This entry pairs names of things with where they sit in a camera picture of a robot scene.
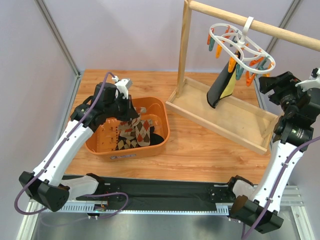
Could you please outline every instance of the wooden tabletop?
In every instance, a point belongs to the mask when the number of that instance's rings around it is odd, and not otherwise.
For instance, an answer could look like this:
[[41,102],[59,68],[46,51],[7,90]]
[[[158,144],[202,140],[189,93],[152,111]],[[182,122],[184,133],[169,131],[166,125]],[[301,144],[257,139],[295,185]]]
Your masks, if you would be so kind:
[[[96,84],[103,81],[106,72],[97,69],[84,72],[72,112],[94,93]],[[115,70],[112,73],[132,80],[129,89],[132,98],[153,96],[165,102],[177,84],[177,72]],[[212,85],[218,76],[193,72],[185,75],[207,85]],[[245,79],[236,82],[233,96],[258,106],[255,89],[253,85],[247,87]],[[167,114],[171,134],[162,154],[103,160],[82,146],[66,174],[222,183],[240,175],[253,183],[260,182],[269,162],[269,153],[259,155],[174,112],[168,110]]]

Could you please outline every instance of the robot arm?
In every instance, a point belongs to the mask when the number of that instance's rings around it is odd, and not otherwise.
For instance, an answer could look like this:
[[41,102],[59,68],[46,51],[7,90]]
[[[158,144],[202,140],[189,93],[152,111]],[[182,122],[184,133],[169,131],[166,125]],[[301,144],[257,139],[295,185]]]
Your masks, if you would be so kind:
[[[251,182],[236,176],[230,179],[228,190],[235,197],[230,216],[254,225],[260,233],[268,233],[283,223],[278,216],[281,198],[294,167],[308,148],[306,143],[312,140],[311,125],[320,114],[320,89],[305,88],[309,82],[301,82],[291,72],[260,77],[259,83],[263,94],[274,91],[268,97],[274,104],[281,105],[284,115],[274,127],[271,158],[260,184],[254,188]],[[264,215],[256,225],[261,213]]]
[[70,180],[62,180],[62,177],[81,146],[107,118],[117,118],[127,122],[139,116],[128,93],[128,88],[132,85],[131,80],[119,80],[116,76],[112,79],[115,84],[99,83],[94,95],[74,109],[64,133],[46,158],[32,173],[24,171],[19,177],[23,187],[31,180],[34,181],[27,187],[26,193],[53,212],[61,209],[67,200],[83,195],[104,194],[103,179],[92,173]]

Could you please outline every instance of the wooden frame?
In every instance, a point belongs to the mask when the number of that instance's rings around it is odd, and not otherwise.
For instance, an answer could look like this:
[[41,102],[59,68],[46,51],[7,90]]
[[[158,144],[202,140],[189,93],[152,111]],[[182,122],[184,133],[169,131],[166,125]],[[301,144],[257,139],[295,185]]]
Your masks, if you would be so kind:
[[[268,149],[274,125],[278,121],[276,115],[233,96],[222,99],[217,108],[212,109],[206,102],[206,92],[210,87],[185,77],[193,10],[240,26],[244,26],[247,21],[245,16],[194,0],[184,0],[177,87],[166,102],[166,107],[246,148],[264,154]],[[318,39],[257,20],[253,20],[250,29],[320,52],[320,40]],[[231,109],[233,118],[230,118],[230,114],[228,115]]]

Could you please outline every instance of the wooden rod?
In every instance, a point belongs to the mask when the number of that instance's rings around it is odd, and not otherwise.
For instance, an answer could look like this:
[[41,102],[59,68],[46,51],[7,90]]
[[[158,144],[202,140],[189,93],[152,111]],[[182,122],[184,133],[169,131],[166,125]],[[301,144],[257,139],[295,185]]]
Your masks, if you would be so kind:
[[191,13],[192,10],[188,7],[190,0],[184,1],[183,17],[182,17],[182,30],[181,30],[181,42],[180,42],[180,54],[179,54],[179,66],[178,66],[178,79],[176,86],[176,97],[178,98],[184,87],[187,49],[189,42]]
[[[240,26],[244,26],[247,21],[247,17],[245,16],[241,16],[193,0],[189,3],[189,8],[233,24],[238,24]],[[257,20],[253,20],[250,29],[320,52],[320,40],[312,37],[298,34],[293,31],[288,31]]]

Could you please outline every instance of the orange plastic bin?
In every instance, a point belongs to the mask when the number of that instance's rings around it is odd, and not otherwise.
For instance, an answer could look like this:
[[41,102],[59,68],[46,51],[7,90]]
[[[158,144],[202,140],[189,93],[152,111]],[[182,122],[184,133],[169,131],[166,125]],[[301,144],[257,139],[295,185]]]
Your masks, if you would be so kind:
[[154,133],[163,137],[164,141],[158,145],[116,151],[120,133],[118,131],[120,121],[110,118],[85,142],[85,147],[90,153],[110,160],[154,156],[164,150],[170,136],[168,116],[164,103],[156,97],[135,98],[132,99],[132,103],[134,107],[146,108],[146,113],[141,114],[141,120],[151,119]]

